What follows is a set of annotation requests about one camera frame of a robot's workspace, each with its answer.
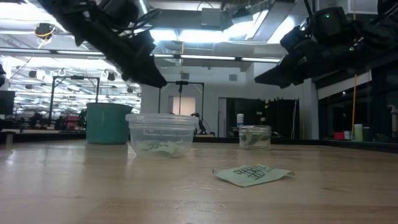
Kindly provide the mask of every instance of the wooden table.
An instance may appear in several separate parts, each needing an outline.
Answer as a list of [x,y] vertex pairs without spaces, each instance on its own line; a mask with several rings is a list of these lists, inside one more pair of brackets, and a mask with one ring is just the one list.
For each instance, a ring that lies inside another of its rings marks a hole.
[[[180,159],[85,141],[2,149],[0,223],[398,222],[398,155],[325,146],[194,148]],[[251,164],[296,177],[241,188],[212,174]]]

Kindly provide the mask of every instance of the teal trash can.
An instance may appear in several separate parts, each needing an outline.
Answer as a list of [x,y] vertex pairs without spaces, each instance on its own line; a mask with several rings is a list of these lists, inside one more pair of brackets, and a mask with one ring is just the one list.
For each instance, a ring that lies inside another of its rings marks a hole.
[[132,107],[114,103],[88,103],[86,139],[89,144],[125,144],[129,137],[126,115]]

